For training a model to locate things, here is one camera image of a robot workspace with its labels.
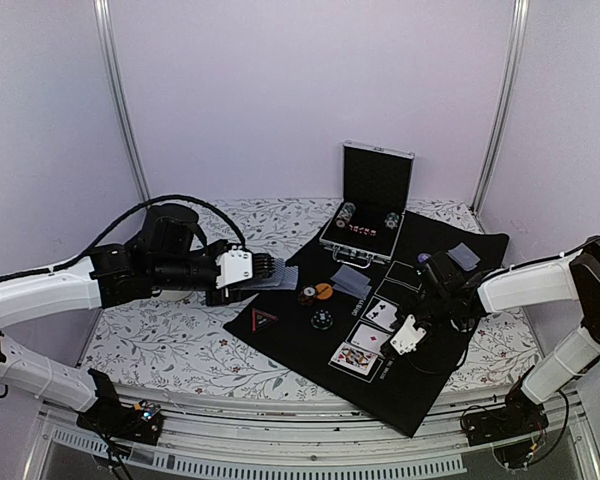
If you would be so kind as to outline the dealt blue card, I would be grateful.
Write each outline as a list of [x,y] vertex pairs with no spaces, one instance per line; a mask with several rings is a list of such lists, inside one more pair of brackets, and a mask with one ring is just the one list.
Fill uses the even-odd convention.
[[369,284],[362,285],[359,283],[349,284],[349,283],[335,282],[334,289],[336,291],[350,295],[354,298],[364,300],[369,295],[369,293],[371,291],[371,286]]
[[481,258],[464,243],[447,250],[446,254],[466,272],[474,270],[481,261]]
[[331,280],[340,283],[349,284],[369,284],[370,278],[359,272],[358,270],[351,268],[347,265],[342,265],[339,270],[331,277]]

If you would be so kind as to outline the blue playing card deck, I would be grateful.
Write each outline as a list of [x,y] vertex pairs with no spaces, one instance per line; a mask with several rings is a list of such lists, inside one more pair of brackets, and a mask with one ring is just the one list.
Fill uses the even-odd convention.
[[238,285],[240,290],[295,290],[298,285],[299,267],[287,266],[282,258],[274,259],[270,277],[251,279]]

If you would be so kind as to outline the orange big blind button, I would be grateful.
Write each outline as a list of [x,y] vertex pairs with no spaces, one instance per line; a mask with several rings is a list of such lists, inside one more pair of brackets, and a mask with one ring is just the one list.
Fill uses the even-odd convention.
[[320,283],[315,286],[316,298],[318,300],[328,300],[333,296],[334,289],[329,283]]

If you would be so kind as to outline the black and green chip stack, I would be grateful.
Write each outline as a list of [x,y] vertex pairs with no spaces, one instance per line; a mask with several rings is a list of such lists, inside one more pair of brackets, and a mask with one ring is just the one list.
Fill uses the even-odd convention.
[[333,323],[333,316],[328,310],[318,310],[311,317],[311,325],[318,330],[328,330]]

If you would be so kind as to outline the orange black chip stack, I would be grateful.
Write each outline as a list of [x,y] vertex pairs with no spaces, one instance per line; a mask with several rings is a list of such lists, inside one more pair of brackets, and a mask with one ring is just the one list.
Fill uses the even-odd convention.
[[305,286],[298,295],[298,302],[301,306],[310,306],[315,302],[316,296],[317,289],[315,286]]

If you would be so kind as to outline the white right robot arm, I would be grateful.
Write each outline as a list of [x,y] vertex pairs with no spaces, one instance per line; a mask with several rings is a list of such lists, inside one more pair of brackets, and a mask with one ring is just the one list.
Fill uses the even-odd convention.
[[600,359],[600,235],[567,252],[494,270],[469,272],[450,254],[437,253],[417,274],[423,291],[399,307],[396,330],[385,344],[398,355],[415,351],[445,322],[467,332],[481,319],[513,309],[570,320],[554,350],[507,394],[496,421],[504,435],[519,435],[543,402]]

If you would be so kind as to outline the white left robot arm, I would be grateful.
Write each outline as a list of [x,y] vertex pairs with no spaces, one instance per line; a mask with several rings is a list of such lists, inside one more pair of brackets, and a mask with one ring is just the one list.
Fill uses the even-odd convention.
[[95,242],[75,258],[0,276],[0,384],[62,404],[108,434],[128,426],[109,377],[38,353],[8,329],[72,312],[107,310],[166,291],[227,297],[256,275],[256,257],[243,240],[207,240],[198,214],[181,204],[149,208],[140,230],[124,243]]

